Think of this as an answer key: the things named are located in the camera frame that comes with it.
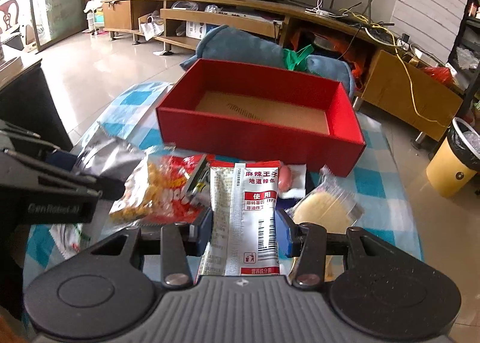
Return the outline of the white red spicy strip packet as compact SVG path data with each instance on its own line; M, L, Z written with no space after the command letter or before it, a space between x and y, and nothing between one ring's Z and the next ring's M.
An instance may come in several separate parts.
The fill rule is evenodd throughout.
M278 275L275 207L281 163L210 164L212 232L200 275Z

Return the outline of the red Trolli candy bag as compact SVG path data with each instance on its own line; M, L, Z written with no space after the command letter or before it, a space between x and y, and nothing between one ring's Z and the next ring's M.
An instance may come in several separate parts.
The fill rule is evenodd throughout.
M208 164L214 158L205 154L188 157L165 155L155 157L150 162L159 170L160 177L155 177L154 182L160 186L160 191L150 198L146 206L147 215L141 219L142 224L192 223L203 208L211 206L207 173L204 173L193 191L186 191L188 182L204 157Z

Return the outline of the bread bun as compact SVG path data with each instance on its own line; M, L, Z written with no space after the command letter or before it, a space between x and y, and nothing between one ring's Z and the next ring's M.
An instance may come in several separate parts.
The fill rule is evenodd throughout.
M313 223L328 233L345 234L364 215L353 193L341 187L328 166L320 170L320 182L286 211L295 224Z

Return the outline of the clear yellow snack bag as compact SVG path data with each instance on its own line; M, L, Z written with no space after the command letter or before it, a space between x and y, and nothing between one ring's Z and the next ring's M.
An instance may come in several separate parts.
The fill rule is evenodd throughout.
M132 223L138 219L157 218L171 221L173 204L168 200L166 164L143 159L125 182L125 192L114 202L109 218L113 223Z

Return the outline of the blue white checkered cloth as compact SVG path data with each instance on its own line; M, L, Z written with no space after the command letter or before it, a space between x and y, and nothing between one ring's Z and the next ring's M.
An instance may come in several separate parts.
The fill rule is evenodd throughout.
M102 125L110 134L140 149L160 145L162 139L154 107L171 86L162 82L133 85L114 99L94 124ZM348 177L337 182L353 193L364 210L358 226L422 259L412 208L383 128L362 113L356 117L366 148ZM47 225L33 226L30 230L24 260L25 284L64 260L49 230Z

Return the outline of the wooden TV cabinet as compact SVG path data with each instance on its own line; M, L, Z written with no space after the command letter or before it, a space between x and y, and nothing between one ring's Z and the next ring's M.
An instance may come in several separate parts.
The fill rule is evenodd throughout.
M194 50L199 37L178 30L184 23L233 26L287 48L286 40L296 28L329 28L372 44L376 50L358 103L368 102L439 141L448 123L457 116L462 98L454 88L441 84L422 71L422 61L395 49L391 35L379 24L315 16L304 9L257 0L105 0L104 26L112 35L129 33L135 41L146 34L142 25L148 15L159 17L163 32L154 38L166 49L178 46Z

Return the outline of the yellow trash bin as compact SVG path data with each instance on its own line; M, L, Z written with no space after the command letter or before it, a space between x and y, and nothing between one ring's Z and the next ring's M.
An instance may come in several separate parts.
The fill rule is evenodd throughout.
M461 118L454 118L447 135L425 170L440 196L458 193L479 173L479 134Z

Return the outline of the orange plastic bag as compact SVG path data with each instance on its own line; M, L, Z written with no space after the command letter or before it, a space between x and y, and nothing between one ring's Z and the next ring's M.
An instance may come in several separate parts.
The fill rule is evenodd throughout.
M359 34L346 35L329 28L296 28L289 35L286 46L298 51L311 45L315 55L338 58L346 62L355 80L355 88L361 91L372 56L376 48L359 38Z

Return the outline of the red cardboard box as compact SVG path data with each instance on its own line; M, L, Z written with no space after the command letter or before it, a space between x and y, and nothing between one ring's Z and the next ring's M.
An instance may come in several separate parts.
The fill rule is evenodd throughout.
M366 143L343 85L313 74L199 59L156 108L165 143L346 177Z

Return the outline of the pink sausages in white pack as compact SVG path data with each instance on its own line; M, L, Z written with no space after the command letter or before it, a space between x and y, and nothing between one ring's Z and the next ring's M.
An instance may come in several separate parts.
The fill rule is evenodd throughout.
M305 165L281 164L278 173L278 196L281 199L302 199L306 195Z

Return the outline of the rolled blue blanket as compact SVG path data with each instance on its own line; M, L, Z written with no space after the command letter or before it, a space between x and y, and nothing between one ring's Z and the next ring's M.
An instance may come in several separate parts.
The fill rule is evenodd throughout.
M181 63L187 71L199 59L241 62L314 74L340 82L350 99L355 93L355 80L349 65L336 58L315 55L308 45L299 51L261 39L233 26L218 26L200 40L192 57Z

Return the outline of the silver foil bag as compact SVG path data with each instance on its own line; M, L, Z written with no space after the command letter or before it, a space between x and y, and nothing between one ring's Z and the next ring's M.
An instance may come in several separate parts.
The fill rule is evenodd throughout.
M88 129L71 153L77 154L72 168L74 173L123 182L146 157L134 144L109 134L99 122Z

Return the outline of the black metal shelf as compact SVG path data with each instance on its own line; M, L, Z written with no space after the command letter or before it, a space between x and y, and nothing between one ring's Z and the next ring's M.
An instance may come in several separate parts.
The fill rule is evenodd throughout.
M479 94L479 0L467 0L448 61L460 85L462 103L457 115L461 117L468 113Z

